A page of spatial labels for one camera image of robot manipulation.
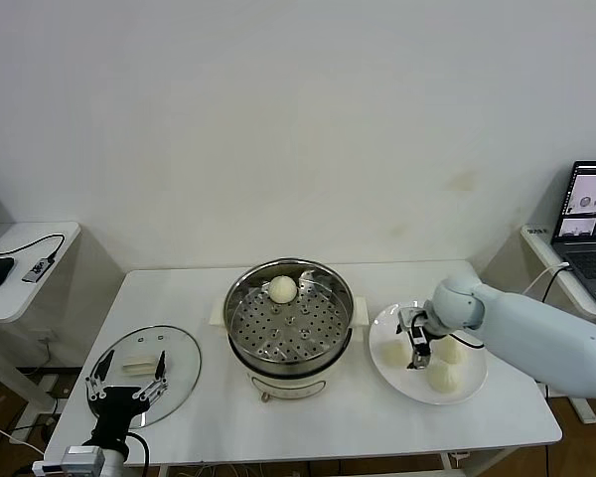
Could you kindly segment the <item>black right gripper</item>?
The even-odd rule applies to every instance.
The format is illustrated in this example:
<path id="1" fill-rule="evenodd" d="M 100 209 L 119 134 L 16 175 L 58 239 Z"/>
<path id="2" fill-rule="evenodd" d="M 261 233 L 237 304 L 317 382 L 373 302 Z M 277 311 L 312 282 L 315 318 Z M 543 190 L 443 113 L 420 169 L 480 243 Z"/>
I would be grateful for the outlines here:
<path id="1" fill-rule="evenodd" d="M 423 328 L 423 322 L 419 317 L 413 317 L 411 321 L 408 318 L 399 318 L 395 334 L 409 337 L 412 352 L 407 368 L 409 370 L 426 369 L 431 360 L 431 348 Z"/>

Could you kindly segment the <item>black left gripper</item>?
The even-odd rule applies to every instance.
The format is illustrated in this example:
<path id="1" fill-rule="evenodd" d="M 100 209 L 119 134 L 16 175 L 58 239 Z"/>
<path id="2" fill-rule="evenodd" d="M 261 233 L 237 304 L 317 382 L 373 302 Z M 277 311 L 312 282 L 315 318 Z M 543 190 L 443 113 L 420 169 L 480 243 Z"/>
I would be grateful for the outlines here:
<path id="1" fill-rule="evenodd" d="M 87 445 L 115 446 L 125 443 L 132 419 L 150 408 L 149 400 L 156 400 L 168 387 L 166 351 L 162 351 L 154 379 L 141 390 L 137 387 L 106 387 L 104 382 L 114 357 L 109 350 L 98 360 L 91 374 L 85 378 L 88 404 L 96 416 L 96 424 Z"/>

